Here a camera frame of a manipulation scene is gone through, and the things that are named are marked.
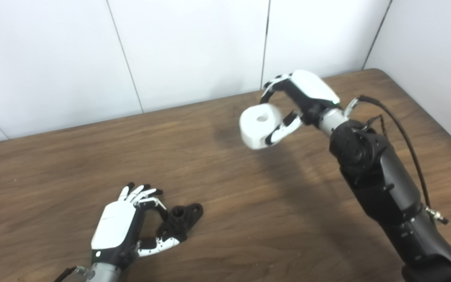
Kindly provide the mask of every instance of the robotic hand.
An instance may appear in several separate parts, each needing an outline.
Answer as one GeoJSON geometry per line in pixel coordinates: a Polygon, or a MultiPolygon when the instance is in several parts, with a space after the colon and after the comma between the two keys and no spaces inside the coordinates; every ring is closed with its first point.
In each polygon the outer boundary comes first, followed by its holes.
{"type": "Polygon", "coordinates": [[[133,182],[128,183],[118,200],[104,208],[91,242],[92,269],[68,268],[55,282],[72,272],[84,275],[87,282],[116,282],[121,272],[139,257],[155,255],[185,241],[186,233],[203,214],[200,204],[176,206],[168,212],[156,198],[163,191],[149,184],[134,187],[133,182]],[[156,237],[139,239],[146,212],[152,209],[163,223],[156,230],[156,237]]]}
{"type": "Polygon", "coordinates": [[[330,152],[340,172],[365,213],[375,220],[405,263],[407,282],[451,282],[451,245],[435,227],[446,224],[431,209],[417,156],[399,120],[378,100],[360,96],[343,110],[340,99],[319,77],[298,70],[280,75],[265,85],[260,104],[249,107],[240,117],[242,139],[249,148],[273,146],[302,124],[314,125],[330,138],[330,152]],[[279,110],[268,104],[276,91],[285,93],[299,107],[281,120],[279,110]],[[349,119],[360,102],[386,111],[405,137],[420,176],[426,205],[420,192],[384,135],[367,123],[349,119]]]}

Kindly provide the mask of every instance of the white cylindrical block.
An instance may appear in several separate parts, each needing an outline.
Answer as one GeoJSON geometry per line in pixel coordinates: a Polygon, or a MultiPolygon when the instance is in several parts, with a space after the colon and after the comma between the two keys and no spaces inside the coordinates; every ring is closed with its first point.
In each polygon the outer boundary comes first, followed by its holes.
{"type": "Polygon", "coordinates": [[[265,138],[282,120],[281,112],[274,105],[266,103],[249,107],[240,117],[243,143],[252,150],[268,147],[265,144],[265,138]]]}

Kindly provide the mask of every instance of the hole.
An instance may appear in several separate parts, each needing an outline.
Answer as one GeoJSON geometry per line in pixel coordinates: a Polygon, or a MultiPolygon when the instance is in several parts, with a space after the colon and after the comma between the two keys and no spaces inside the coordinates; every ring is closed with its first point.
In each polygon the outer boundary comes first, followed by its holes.
{"type": "Polygon", "coordinates": [[[184,214],[184,209],[182,207],[175,207],[172,211],[173,215],[176,217],[180,217],[183,216],[184,214]]]}
{"type": "Polygon", "coordinates": [[[261,123],[263,123],[263,122],[267,121],[268,119],[269,119],[269,114],[264,113],[257,118],[257,121],[260,121],[261,123]]]}

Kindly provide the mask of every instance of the wooden table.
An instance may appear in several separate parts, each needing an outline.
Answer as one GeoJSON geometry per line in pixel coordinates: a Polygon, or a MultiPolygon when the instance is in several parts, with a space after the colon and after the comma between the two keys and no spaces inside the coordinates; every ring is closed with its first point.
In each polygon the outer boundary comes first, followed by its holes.
{"type": "MultiPolygon", "coordinates": [[[[379,70],[325,81],[346,105],[365,94],[403,122],[433,207],[451,219],[451,137],[379,70]]],[[[104,206],[129,181],[164,190],[167,207],[202,203],[182,245],[139,259],[127,281],[401,281],[402,263],[367,218],[314,127],[252,151],[238,119],[260,92],[0,142],[0,282],[45,282],[89,266],[104,206]]],[[[272,100],[288,113],[281,93],[272,100]]],[[[360,106],[354,118],[379,113],[360,106]]],[[[387,130],[414,179],[410,154],[387,130]]],[[[156,213],[145,235],[159,225],[156,213]]],[[[451,243],[451,223],[440,231],[451,243]]]]}

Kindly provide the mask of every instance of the metal connector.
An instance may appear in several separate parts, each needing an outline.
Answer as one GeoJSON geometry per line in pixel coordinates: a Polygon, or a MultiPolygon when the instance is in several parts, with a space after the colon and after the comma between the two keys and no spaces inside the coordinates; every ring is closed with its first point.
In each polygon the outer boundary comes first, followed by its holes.
{"type": "Polygon", "coordinates": [[[82,266],[77,266],[74,270],[74,273],[80,276],[84,276],[86,279],[90,279],[95,275],[94,271],[91,271],[88,268],[84,268],[82,266]]]}
{"type": "Polygon", "coordinates": [[[449,220],[444,218],[444,216],[442,216],[442,214],[440,214],[440,212],[430,209],[428,207],[426,207],[426,212],[428,212],[428,215],[435,219],[436,221],[439,221],[440,223],[443,223],[444,225],[447,225],[449,223],[449,220]]]}
{"type": "Polygon", "coordinates": [[[358,98],[354,98],[349,103],[349,105],[347,105],[347,107],[344,109],[344,114],[343,114],[345,118],[349,118],[349,116],[351,115],[351,112],[358,105],[358,103],[359,103],[359,99],[358,98]]]}

